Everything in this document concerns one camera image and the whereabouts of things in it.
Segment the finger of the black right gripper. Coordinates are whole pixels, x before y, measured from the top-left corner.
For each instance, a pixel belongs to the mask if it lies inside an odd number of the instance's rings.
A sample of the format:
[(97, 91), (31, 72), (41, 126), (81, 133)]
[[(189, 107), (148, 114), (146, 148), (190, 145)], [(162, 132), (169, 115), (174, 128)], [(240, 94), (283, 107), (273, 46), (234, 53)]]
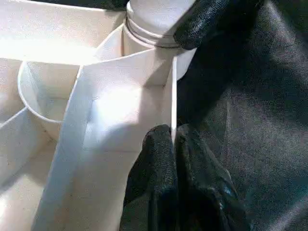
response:
[(179, 21), (173, 38), (180, 47), (195, 49), (216, 33), (235, 26), (259, 3), (258, 0), (197, 0)]
[(128, 0), (105, 0), (104, 8), (105, 9), (124, 9)]

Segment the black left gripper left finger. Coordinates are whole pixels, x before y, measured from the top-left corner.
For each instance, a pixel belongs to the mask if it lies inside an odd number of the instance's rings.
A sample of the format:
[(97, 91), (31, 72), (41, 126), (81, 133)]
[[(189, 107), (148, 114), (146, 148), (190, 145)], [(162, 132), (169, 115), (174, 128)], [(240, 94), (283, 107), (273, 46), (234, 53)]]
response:
[(131, 168), (120, 221), (122, 231), (176, 231), (179, 200), (170, 127), (147, 132)]

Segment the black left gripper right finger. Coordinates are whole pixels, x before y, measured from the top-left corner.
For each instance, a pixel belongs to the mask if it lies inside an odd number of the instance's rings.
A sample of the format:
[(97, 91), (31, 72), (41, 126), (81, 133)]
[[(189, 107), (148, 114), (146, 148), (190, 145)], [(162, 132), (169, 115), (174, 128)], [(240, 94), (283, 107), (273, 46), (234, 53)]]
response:
[(180, 230), (246, 231), (248, 219), (229, 172), (188, 124), (177, 130)]

